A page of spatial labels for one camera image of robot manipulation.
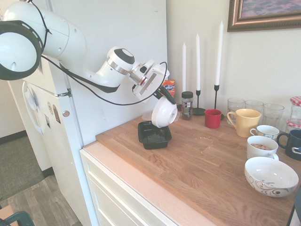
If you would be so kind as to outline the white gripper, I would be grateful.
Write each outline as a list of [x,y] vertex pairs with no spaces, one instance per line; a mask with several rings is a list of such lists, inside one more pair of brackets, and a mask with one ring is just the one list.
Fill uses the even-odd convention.
[[164,95],[172,104],[176,104],[168,90],[160,86],[168,76],[169,71],[163,65],[153,65],[149,68],[146,65],[138,65],[131,73],[131,80],[135,84],[133,94],[139,100],[143,100],[153,93],[157,99],[161,99]]

